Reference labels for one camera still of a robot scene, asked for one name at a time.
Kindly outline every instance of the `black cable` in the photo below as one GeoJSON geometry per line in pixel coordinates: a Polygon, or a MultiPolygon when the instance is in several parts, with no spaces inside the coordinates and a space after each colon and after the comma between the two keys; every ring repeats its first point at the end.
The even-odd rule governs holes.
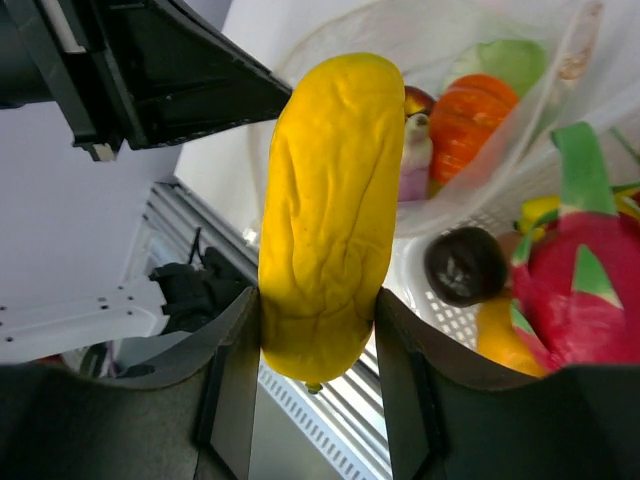
{"type": "Polygon", "coordinates": [[[189,265],[193,264],[193,259],[196,254],[198,255],[198,260],[202,262],[202,253],[200,252],[200,234],[202,233],[202,227],[196,228],[196,234],[193,237],[193,241],[191,242],[191,250],[189,251],[189,260],[187,263],[189,265]]]}

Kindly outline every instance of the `pink dragon fruit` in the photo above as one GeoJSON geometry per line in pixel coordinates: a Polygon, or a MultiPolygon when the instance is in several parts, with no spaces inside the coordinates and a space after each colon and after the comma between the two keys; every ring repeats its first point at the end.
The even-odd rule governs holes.
{"type": "Polygon", "coordinates": [[[549,372],[640,363],[640,224],[616,211],[588,124],[552,139],[562,162],[560,208],[538,220],[547,224],[540,242],[528,234],[513,254],[514,328],[549,372]]]}

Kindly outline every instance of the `yellow fruit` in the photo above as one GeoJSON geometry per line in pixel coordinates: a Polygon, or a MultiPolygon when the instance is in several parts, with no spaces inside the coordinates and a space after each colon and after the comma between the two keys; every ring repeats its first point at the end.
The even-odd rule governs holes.
{"type": "Polygon", "coordinates": [[[500,365],[533,377],[542,377],[544,369],[511,324],[511,297],[502,294],[483,303],[476,315],[478,342],[476,351],[500,365]]]}
{"type": "Polygon", "coordinates": [[[391,258],[404,82],[358,53],[312,69],[271,142],[260,245],[262,349],[314,385],[349,369],[372,331],[391,258]]]}
{"type": "MultiPolygon", "coordinates": [[[[640,215],[636,210],[631,208],[629,205],[625,203],[625,199],[637,193],[640,189],[637,187],[629,188],[627,190],[622,190],[617,192],[614,195],[614,199],[616,202],[616,208],[619,212],[625,213],[627,215],[632,216],[636,220],[640,221],[640,215]]],[[[518,230],[526,234],[533,224],[547,212],[551,210],[555,210],[560,207],[560,197],[558,196],[549,196],[549,197],[538,197],[528,200],[522,204],[522,216],[517,222],[518,230]]],[[[534,240],[539,240],[544,236],[544,229],[537,228],[533,234],[534,240]]]]}

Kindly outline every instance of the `black machine part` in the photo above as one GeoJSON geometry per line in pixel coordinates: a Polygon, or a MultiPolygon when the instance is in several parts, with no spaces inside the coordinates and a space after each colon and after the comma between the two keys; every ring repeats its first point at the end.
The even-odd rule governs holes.
{"type": "MultiPolygon", "coordinates": [[[[179,291],[174,307],[197,304],[179,291]]],[[[259,310],[247,287],[116,379],[0,367],[0,478],[247,478],[259,310]]],[[[394,480],[640,478],[638,367],[572,367],[536,380],[467,349],[384,289],[375,336],[394,480]]]]}
{"type": "Polygon", "coordinates": [[[162,307],[169,316],[163,335],[198,331],[222,315],[247,287],[257,286],[214,247],[207,248],[201,260],[201,269],[170,263],[151,273],[167,302],[162,307]]]}
{"type": "Polygon", "coordinates": [[[95,161],[275,119],[290,94],[181,0],[0,0],[0,108],[55,101],[95,161]]]}

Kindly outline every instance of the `green leaf tip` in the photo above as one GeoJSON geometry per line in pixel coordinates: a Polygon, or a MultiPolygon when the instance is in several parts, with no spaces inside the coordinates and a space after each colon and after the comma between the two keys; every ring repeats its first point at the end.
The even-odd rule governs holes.
{"type": "Polygon", "coordinates": [[[558,210],[551,210],[550,212],[541,215],[531,226],[527,234],[522,237],[520,243],[513,251],[511,255],[511,266],[513,268],[518,268],[521,265],[524,265],[529,262],[529,257],[531,255],[531,248],[533,247],[533,234],[535,233],[538,227],[546,223],[551,223],[558,219],[558,210]]]}
{"type": "Polygon", "coordinates": [[[640,182],[632,182],[632,183],[623,183],[621,185],[612,185],[611,191],[616,194],[620,192],[624,192],[625,190],[635,190],[640,188],[640,182]]]}
{"type": "Polygon", "coordinates": [[[618,143],[625,150],[625,152],[627,152],[629,156],[633,158],[638,165],[640,165],[640,155],[638,155],[638,152],[636,152],[633,149],[633,147],[631,146],[631,143],[629,143],[629,140],[625,138],[622,132],[618,130],[616,127],[611,127],[609,129],[609,132],[611,132],[611,135],[614,136],[614,138],[618,141],[618,143]]]}
{"type": "Polygon", "coordinates": [[[533,330],[533,328],[531,327],[527,319],[524,318],[524,315],[520,312],[518,308],[517,300],[511,301],[511,303],[509,304],[509,310],[511,311],[511,324],[514,327],[519,328],[520,330],[522,330],[523,332],[529,335],[536,334],[536,332],[533,330]]]}
{"type": "Polygon", "coordinates": [[[622,309],[622,302],[620,302],[607,272],[605,272],[600,260],[586,245],[578,247],[571,289],[574,292],[600,297],[612,306],[622,309]]]}
{"type": "Polygon", "coordinates": [[[562,162],[560,217],[575,212],[617,216],[596,132],[578,122],[551,133],[562,162]]]}

